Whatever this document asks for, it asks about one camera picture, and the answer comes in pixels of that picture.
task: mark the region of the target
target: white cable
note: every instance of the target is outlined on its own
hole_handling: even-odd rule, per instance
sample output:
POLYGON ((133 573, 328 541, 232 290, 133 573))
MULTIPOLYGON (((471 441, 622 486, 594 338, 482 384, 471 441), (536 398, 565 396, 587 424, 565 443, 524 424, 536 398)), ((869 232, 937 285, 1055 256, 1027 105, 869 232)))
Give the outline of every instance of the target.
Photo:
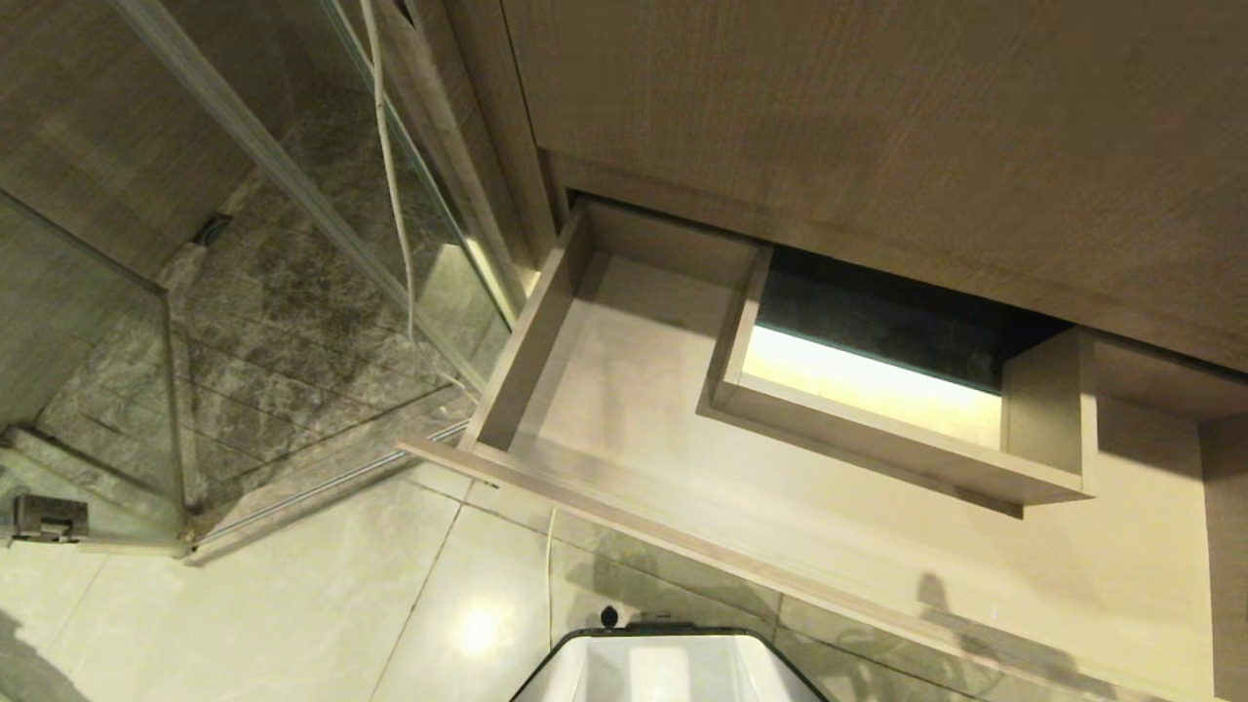
POLYGON ((407 222, 403 221, 403 207, 398 194, 398 177, 394 175, 394 152, 391 150, 389 127, 386 125, 386 82, 382 80, 382 42, 377 34, 377 17, 373 15, 372 0, 359 0, 359 9, 364 12, 364 27, 368 30, 368 50, 373 56, 373 102, 377 107, 377 134, 382 140, 382 161, 386 164, 386 185, 389 187, 394 229, 398 230, 398 245, 403 250, 403 269, 407 271, 407 337, 412 344, 416 344, 416 270, 412 267, 412 241, 407 237, 407 222))
POLYGON ((559 510, 550 507, 550 523, 547 525, 547 651, 554 648, 554 597, 550 595, 550 545, 554 542, 554 516, 559 510))

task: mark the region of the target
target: glass shower enclosure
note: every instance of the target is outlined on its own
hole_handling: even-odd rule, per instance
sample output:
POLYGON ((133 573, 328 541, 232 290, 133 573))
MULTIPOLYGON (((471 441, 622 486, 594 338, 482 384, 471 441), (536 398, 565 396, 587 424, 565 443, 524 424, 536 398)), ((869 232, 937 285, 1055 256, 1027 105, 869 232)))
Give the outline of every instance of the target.
POLYGON ((403 255, 358 6, 0 5, 0 538, 42 508, 76 541, 54 497, 84 543, 178 552, 386 427, 463 426, 518 284, 387 104, 403 255))

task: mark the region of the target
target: drawer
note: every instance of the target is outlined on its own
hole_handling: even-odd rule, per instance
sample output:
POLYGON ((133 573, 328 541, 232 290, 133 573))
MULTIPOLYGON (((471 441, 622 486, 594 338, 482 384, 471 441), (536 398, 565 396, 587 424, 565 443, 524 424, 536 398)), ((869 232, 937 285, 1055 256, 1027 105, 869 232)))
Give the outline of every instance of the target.
POLYGON ((459 446, 399 446, 927 646, 1212 691, 1211 596, 1248 582, 1211 591, 1244 525, 1206 523, 1202 461, 1242 450, 1241 378, 1075 329, 976 446, 749 372, 769 256, 580 197, 459 446))

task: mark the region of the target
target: shower door hinge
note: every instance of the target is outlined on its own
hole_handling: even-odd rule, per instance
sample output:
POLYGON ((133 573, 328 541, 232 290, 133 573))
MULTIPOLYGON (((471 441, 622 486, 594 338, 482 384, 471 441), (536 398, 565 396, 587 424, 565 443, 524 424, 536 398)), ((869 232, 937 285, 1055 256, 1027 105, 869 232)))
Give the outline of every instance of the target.
POLYGON ((14 505, 15 540, 77 543, 87 536, 87 505, 72 500, 19 495, 14 505))

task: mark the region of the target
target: shower floor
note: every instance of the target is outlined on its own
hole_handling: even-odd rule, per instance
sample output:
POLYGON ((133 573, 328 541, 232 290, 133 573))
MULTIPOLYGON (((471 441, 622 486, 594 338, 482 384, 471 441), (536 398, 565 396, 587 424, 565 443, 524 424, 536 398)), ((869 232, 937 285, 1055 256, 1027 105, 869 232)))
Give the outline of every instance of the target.
MULTIPOLYGON (((327 96, 283 145, 393 267, 401 259, 393 260, 384 174, 367 102, 358 106, 354 97, 327 96)), ((414 182, 406 191, 424 192, 414 182)), ((419 222, 413 259, 417 279, 427 280, 451 234, 431 201, 409 195, 404 209, 409 222, 419 222)), ((298 470, 300 456, 344 440, 348 430, 358 435, 383 415, 409 412, 439 426, 470 415, 470 398, 452 382, 454 367, 419 334, 407 339, 404 312, 276 186, 256 172, 222 210, 233 221, 220 239, 185 245, 161 275, 170 291, 183 490, 191 515, 201 517, 198 531, 250 490, 298 470)), ((495 320, 482 302, 434 321, 484 355, 505 341, 495 320)), ((35 428, 158 486, 154 472, 170 465, 168 448, 151 440, 168 433, 163 345, 139 331, 119 324, 35 428)))

